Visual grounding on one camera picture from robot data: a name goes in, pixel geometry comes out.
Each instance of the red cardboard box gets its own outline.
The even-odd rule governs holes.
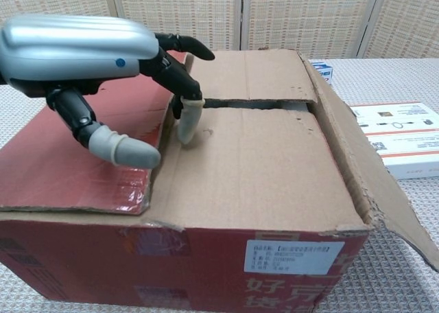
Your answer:
[[[153,172],[94,158],[48,108],[24,127],[0,150],[0,261],[57,301],[217,312],[312,311],[381,225],[438,269],[410,202],[306,60],[216,56],[185,60],[206,98],[187,146],[148,78],[87,97],[160,148]]]

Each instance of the robotic hand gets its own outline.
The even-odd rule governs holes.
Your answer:
[[[102,82],[139,74],[171,91],[178,138],[188,143],[204,106],[200,85],[167,50],[187,51],[204,60],[215,56],[200,41],[155,34],[140,23],[102,16],[20,15],[0,33],[0,84],[30,98],[45,97],[74,138],[115,165],[152,169],[161,159],[153,146],[119,135],[98,122],[83,95]]]

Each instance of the gray tablecloth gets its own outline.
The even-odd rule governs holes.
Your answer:
[[[420,100],[439,112],[439,59],[319,60],[334,67],[333,88],[348,104]],[[45,104],[0,88],[0,146]],[[439,245],[439,178],[400,181]],[[146,313],[169,310],[59,303],[44,299],[0,264],[0,312]],[[370,237],[318,312],[439,312],[439,274],[386,230]]]

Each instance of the robotic thumb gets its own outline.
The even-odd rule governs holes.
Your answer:
[[[142,169],[154,169],[161,159],[155,147],[127,135],[119,135],[107,126],[100,126],[91,135],[88,149],[95,156],[114,165]]]
[[[186,100],[181,99],[183,109],[181,111],[180,123],[178,124],[177,137],[183,144],[192,140],[200,121],[204,100]]]

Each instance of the open box flap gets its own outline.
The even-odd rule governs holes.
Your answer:
[[[354,114],[311,64],[301,58],[318,94],[315,114],[320,118],[319,123],[324,124],[323,130],[335,159],[343,169],[357,212],[371,224],[383,222],[387,229],[403,238],[434,270],[439,271],[438,247],[421,226],[407,196],[364,136]]]
[[[185,64],[207,100],[316,101],[309,76],[294,51],[216,51],[215,60],[210,61],[187,54]]]
[[[206,108],[199,129],[185,146],[175,126],[163,136],[163,163],[144,213],[150,220],[184,228],[368,230],[311,113]]]
[[[183,61],[185,55],[173,53]],[[145,76],[103,83],[85,96],[97,120],[158,147],[171,94]],[[0,150],[0,210],[138,215],[149,205],[150,170],[93,156],[48,107]]]

